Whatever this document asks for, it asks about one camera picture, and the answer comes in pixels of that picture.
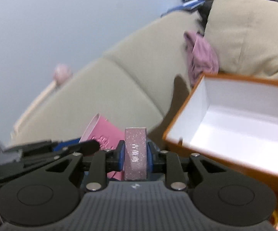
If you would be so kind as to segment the pink embossed box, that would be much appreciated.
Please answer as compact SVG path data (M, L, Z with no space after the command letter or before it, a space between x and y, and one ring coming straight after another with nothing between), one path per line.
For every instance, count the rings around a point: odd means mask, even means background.
M89 123L80 140L96 140L100 143L100 150L113 150L117 147L118 142L124 139L125 133L122 130L105 117L97 114ZM124 171L108 173L108 178L121 181L124 179Z

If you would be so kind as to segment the orange cardboard box white inside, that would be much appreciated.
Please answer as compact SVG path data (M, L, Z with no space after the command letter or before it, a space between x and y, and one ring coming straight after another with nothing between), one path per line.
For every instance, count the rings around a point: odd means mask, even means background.
M204 74L163 140L260 180L278 195L278 80Z

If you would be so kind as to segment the mauve cloth garment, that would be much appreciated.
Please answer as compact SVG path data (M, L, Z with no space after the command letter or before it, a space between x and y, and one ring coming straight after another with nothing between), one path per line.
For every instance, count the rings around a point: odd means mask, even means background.
M218 74L218 56L204 37L195 31L185 31L186 62L190 85L193 87L200 75Z

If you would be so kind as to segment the small glittery mauve box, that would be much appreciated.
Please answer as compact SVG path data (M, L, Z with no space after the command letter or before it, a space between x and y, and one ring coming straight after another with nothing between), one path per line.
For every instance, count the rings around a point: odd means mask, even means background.
M125 129L124 178L125 180L147 178L146 128Z

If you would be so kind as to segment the beige cushion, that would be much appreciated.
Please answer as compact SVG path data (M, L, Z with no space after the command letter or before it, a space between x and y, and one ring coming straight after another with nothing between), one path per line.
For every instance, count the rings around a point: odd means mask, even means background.
M278 2L213 0L205 38L221 72L278 80Z

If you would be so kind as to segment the pink ball wooden stick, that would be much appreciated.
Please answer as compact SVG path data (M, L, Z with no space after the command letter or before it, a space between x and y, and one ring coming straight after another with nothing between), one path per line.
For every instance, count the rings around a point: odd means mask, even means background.
M14 138L19 134L19 131L22 129L24 123L31 117L33 112L40 106L42 103L55 92L59 87L66 83L73 73L71 69L65 64L58 64L53 73L53 80L50 84L31 102L27 109L23 112L20 118L13 125L13 131L11 137Z

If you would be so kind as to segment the beige sofa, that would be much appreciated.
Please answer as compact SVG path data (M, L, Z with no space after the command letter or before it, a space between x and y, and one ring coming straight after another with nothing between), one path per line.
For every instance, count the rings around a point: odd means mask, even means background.
M96 114L119 128L168 125L178 109L174 79L189 89L183 34L199 29L197 13L174 12L131 34L50 96L11 144L77 138Z

